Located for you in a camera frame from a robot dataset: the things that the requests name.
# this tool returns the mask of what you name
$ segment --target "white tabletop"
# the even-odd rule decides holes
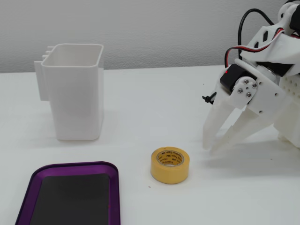
[[[202,148],[210,109],[202,95],[221,68],[105,71],[105,120],[93,142],[55,139],[34,73],[0,74],[0,224],[15,224],[36,169],[107,161],[119,169],[123,225],[299,225],[300,151],[279,141],[273,127],[216,157]],[[190,155],[183,183],[166,185],[150,174],[152,152],[165,146]]]

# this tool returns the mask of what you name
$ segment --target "masking tape roll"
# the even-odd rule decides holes
[[[188,177],[189,156],[181,149],[165,147],[151,156],[152,176],[165,184],[177,184]]]

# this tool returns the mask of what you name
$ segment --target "purple tray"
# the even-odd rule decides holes
[[[30,225],[43,180],[46,177],[107,174],[109,177],[108,224],[120,225],[118,169],[107,162],[88,162],[47,165],[31,176],[15,225]]]

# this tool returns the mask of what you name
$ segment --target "white cup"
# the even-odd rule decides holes
[[[35,61],[42,101],[49,101],[56,138],[94,140],[103,121],[103,45],[48,47]]]

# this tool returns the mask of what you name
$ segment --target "tape core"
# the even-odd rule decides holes
[[[181,153],[170,150],[158,153],[156,159],[164,166],[179,166],[184,162],[184,157]]]

